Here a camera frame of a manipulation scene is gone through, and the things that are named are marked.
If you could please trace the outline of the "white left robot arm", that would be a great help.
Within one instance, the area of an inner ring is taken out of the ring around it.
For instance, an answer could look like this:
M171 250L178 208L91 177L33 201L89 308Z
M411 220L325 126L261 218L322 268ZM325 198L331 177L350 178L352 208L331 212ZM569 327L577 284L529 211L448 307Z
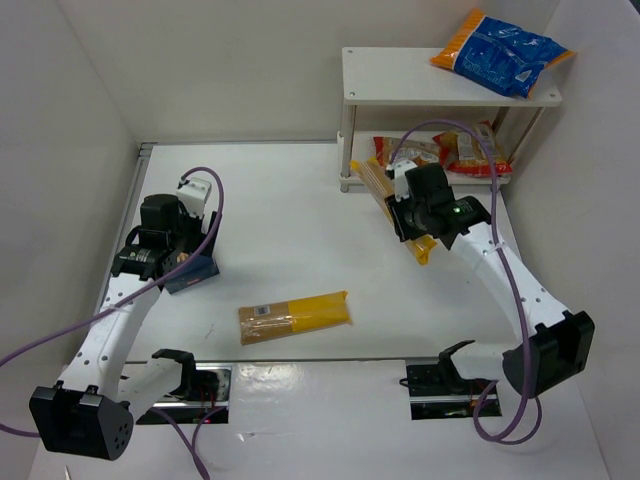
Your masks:
M205 234L207 194L147 196L140 223L115 255L108 290L73 361L51 387L39 386L29 410L44 447L55 453L116 460L135 422L163 396L188 400L212 390L213 378L193 354L156 351L141 371L121 378L145 317L162 292L156 280L173 271L211 266L215 238Z

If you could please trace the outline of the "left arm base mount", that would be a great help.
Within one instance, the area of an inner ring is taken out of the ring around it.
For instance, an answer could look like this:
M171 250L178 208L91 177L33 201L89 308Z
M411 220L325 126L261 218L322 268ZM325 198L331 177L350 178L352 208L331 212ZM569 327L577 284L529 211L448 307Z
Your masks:
M178 425L227 424L233 366L229 363L199 362L199 384L186 398L165 394L153 407L167 414Z

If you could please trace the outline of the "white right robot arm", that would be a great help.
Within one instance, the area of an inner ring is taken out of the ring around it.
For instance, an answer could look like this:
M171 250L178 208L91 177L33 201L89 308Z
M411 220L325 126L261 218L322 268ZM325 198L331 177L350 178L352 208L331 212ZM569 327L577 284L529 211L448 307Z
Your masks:
M425 235L460 258L485 285L513 327L514 347L464 340L438 356L443 382L505 380L532 399L581 373L595 324L584 311L573 313L533 276L474 196L456 197L443 168L411 160L389 166L394 186L385 199L395 232L403 242Z

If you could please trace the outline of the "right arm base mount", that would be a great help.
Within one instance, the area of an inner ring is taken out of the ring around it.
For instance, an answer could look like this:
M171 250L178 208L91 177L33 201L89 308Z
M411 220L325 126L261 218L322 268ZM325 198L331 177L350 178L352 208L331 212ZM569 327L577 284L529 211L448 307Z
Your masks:
M472 418L480 394L489 385L486 379L463 380L449 385L435 359L405 362L405 374L398 384L407 390L411 419L448 420Z

